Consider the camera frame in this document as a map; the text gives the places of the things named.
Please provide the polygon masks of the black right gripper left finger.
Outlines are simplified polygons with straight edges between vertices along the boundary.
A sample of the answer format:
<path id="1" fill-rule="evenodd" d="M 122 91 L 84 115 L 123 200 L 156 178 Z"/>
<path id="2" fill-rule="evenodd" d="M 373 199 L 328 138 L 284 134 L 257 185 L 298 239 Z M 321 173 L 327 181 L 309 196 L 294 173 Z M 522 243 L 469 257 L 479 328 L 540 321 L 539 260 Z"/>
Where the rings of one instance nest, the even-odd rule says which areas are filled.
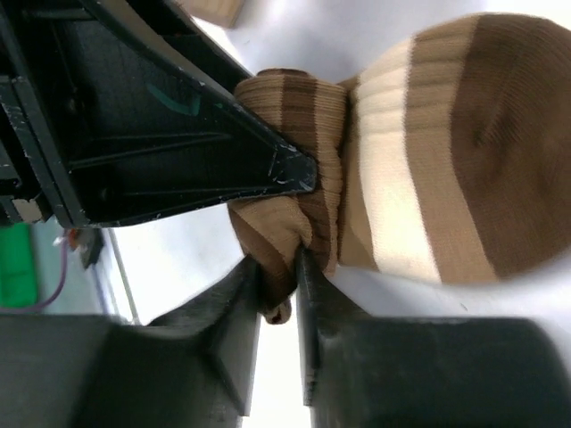
<path id="1" fill-rule="evenodd" d="M 2 317 L 2 426 L 237 427 L 250 409 L 260 279 L 243 259 L 148 325 Z"/>

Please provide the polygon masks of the tan brown striped sock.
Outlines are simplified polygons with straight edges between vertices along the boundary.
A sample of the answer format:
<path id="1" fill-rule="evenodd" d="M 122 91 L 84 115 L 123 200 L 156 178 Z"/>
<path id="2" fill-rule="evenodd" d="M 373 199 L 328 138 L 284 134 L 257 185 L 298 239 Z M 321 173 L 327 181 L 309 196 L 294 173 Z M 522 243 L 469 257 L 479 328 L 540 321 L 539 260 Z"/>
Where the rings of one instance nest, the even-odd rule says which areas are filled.
<path id="1" fill-rule="evenodd" d="M 312 193 L 228 206 L 272 325 L 291 316 L 300 247 L 327 276 L 477 284 L 570 246 L 570 32 L 553 21 L 472 14 L 344 82 L 268 69 L 235 95 L 318 167 Z"/>

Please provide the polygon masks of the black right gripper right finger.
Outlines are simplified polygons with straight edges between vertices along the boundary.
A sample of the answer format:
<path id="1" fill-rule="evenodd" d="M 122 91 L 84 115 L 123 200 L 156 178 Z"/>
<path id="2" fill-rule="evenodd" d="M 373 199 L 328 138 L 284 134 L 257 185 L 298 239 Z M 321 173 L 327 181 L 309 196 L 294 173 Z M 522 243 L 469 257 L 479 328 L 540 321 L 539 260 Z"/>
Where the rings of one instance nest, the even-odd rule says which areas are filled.
<path id="1" fill-rule="evenodd" d="M 570 375 L 521 317 L 379 317 L 295 259 L 303 400 L 316 427 L 567 427 Z"/>

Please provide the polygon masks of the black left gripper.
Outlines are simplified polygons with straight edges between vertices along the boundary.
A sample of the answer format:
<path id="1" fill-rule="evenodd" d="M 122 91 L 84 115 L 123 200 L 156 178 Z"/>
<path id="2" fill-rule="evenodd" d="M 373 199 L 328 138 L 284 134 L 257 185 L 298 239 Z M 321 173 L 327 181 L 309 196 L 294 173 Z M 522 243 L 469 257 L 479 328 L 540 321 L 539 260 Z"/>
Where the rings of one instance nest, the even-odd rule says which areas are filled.
<path id="1" fill-rule="evenodd" d="M 1 111 L 33 171 L 33 200 L 68 227 L 133 226 L 178 214 L 160 154 L 155 91 L 176 81 L 146 60 L 87 1 L 4 1 Z"/>

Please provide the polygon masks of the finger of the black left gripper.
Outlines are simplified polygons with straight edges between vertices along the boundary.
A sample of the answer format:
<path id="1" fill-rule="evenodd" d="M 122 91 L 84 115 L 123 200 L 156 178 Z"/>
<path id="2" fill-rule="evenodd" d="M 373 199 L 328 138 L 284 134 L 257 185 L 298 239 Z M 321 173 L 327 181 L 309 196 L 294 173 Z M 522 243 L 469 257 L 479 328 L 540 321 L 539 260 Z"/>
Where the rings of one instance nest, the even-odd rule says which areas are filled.
<path id="1" fill-rule="evenodd" d="M 238 102 L 248 72 L 171 1 L 86 1 L 87 140 L 70 169 L 96 226 L 312 191 L 317 166 Z"/>

